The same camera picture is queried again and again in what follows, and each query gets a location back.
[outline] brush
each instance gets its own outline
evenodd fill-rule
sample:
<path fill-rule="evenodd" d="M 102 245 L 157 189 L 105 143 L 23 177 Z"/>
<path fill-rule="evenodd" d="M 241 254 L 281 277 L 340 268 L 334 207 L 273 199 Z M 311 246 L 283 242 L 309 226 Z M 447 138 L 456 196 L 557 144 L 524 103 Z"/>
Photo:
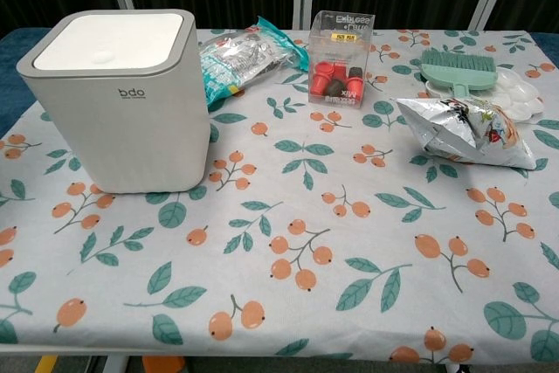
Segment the brush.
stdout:
<path fill-rule="evenodd" d="M 470 89 L 489 89 L 497 82 L 492 58 L 440 52 L 434 48 L 421 55 L 421 74 L 435 85 L 451 87 L 455 98 L 466 97 Z"/>

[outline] floral tablecloth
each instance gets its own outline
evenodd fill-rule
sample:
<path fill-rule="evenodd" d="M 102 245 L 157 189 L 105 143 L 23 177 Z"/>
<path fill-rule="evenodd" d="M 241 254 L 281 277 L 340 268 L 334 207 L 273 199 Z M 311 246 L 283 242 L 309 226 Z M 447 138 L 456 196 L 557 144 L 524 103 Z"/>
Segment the floral tablecloth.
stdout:
<path fill-rule="evenodd" d="M 523 31 L 374 44 L 359 110 L 307 103 L 294 70 L 212 107 L 206 174 L 182 193 L 102 193 L 33 105 L 0 142 L 0 343 L 559 360 L 559 72 Z M 428 46 L 540 90 L 519 125 L 535 171 L 422 152 L 392 99 L 424 96 Z"/>

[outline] clear plastic box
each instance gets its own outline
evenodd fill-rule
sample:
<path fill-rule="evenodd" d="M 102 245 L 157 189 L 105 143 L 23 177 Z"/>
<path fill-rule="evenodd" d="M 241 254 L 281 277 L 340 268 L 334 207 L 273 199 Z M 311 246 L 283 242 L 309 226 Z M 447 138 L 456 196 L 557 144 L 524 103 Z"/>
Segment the clear plastic box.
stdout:
<path fill-rule="evenodd" d="M 309 37 L 308 101 L 361 106 L 374 15 L 321 10 Z"/>

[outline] brush bristles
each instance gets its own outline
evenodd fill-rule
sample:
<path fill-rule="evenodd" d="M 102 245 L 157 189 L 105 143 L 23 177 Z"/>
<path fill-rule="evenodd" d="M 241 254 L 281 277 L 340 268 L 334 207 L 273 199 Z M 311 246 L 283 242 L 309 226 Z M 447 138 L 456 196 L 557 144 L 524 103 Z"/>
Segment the brush bristles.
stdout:
<path fill-rule="evenodd" d="M 495 62 L 491 57 L 456 54 L 454 52 L 440 52 L 434 48 L 423 52 L 421 55 L 421 63 L 434 66 L 455 67 L 457 69 L 496 72 Z"/>

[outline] silver foil bag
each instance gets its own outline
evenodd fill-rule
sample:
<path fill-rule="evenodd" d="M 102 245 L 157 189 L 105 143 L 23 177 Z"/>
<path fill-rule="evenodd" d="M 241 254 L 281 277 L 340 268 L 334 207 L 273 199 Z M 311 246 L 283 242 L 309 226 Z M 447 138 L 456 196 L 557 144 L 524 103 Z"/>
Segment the silver foil bag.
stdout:
<path fill-rule="evenodd" d="M 475 98 L 396 100 L 411 132 L 432 155 L 455 162 L 535 169 L 535 159 L 503 111 Z"/>

